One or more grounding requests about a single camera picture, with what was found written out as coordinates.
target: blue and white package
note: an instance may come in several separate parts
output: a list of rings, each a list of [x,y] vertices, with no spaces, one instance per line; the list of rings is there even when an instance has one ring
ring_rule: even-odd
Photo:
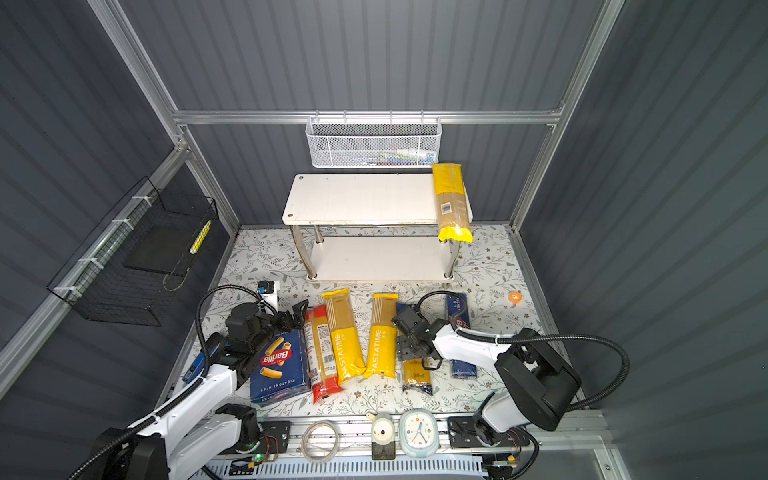
[[[272,337],[259,352],[250,376],[250,401],[261,406],[312,391],[304,333],[295,329]]]
[[[458,293],[464,299],[464,304],[458,301],[458,298],[450,295],[445,296],[445,306],[448,308],[448,318],[458,313],[464,305],[467,304],[467,294]],[[469,328],[469,308],[456,319],[456,326]],[[461,360],[451,360],[451,378],[454,379],[476,379],[478,376],[478,367],[471,363]]]

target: blue spaghetti box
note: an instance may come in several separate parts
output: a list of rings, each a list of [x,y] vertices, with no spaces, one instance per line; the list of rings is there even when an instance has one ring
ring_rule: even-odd
[[[458,293],[458,295],[464,299],[463,305],[467,304],[467,294],[466,293]],[[458,298],[454,296],[446,296],[445,297],[445,306],[448,308],[448,317],[450,318],[452,315],[455,315],[458,313],[462,307],[462,302],[458,301]],[[467,311],[462,313],[457,319],[456,319],[456,326],[460,326],[463,328],[468,329],[469,328],[469,308],[467,308]],[[476,379],[478,376],[478,367],[472,365],[471,363],[462,362],[461,360],[451,360],[451,377],[454,379]]]
[[[276,334],[259,352],[250,376],[250,401],[261,406],[312,390],[309,361],[301,329]]]

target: white mesh basket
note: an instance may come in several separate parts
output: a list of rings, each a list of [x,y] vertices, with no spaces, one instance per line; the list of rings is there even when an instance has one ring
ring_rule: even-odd
[[[424,168],[438,163],[440,120],[347,124],[306,122],[312,165],[320,168]]]

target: clock face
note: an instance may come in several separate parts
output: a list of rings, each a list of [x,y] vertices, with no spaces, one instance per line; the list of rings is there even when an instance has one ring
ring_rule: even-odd
[[[428,449],[437,441],[435,421],[430,415],[415,412],[400,420],[406,443],[412,449]]]

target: red pasta package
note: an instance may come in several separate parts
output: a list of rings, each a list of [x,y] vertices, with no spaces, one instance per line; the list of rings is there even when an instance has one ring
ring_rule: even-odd
[[[336,370],[336,358],[333,356],[333,342],[325,305],[307,310],[304,338],[306,355],[310,361],[313,403],[331,393],[343,392],[344,389],[339,386],[339,373]]]

